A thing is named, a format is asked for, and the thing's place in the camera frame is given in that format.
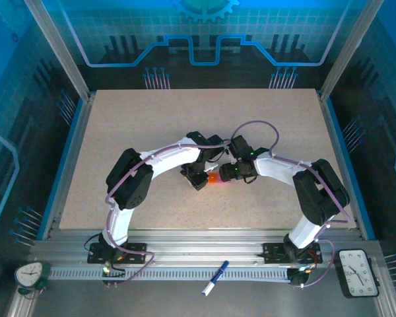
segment black mount plate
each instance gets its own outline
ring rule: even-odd
[[[323,256],[321,255],[321,249],[318,243],[313,243],[311,248],[308,250],[314,251],[317,255],[317,263],[323,263]],[[260,255],[264,258],[264,264],[287,264],[287,263],[299,263],[299,264],[312,264],[314,263],[314,259],[306,253],[306,255],[296,260],[291,260],[289,256],[284,254],[283,243],[264,243],[263,244],[263,253]]]
[[[147,244],[145,243],[125,243],[122,244],[122,247],[133,251],[147,250]],[[89,264],[104,264],[106,261],[113,264],[144,264],[145,256],[126,254],[115,248],[104,247],[101,243],[92,243],[86,262]]]

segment marker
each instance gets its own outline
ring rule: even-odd
[[[217,270],[216,274],[210,280],[210,283],[203,290],[203,294],[205,296],[208,296],[208,294],[211,292],[214,285],[216,285],[218,279],[220,279],[220,277],[223,275],[224,270],[227,268],[228,265],[229,265],[229,261],[224,261],[223,265],[220,266],[220,268]]]

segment small clock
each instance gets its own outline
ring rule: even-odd
[[[26,290],[40,290],[46,287],[50,265],[44,262],[31,262],[15,271],[16,282]]]
[[[343,295],[348,299],[378,296],[378,282],[365,251],[340,250],[335,267]]]

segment beige work surface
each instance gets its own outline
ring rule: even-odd
[[[190,131],[226,139],[241,123],[256,119],[279,130],[274,153],[310,162],[327,159],[339,174],[314,89],[99,90],[60,228],[104,226],[106,177],[124,150],[158,149]],[[273,130],[259,123],[240,134],[254,149],[270,147],[275,140]],[[129,228],[291,229],[302,216],[295,189],[277,180],[207,184],[197,192],[179,171],[153,180]]]

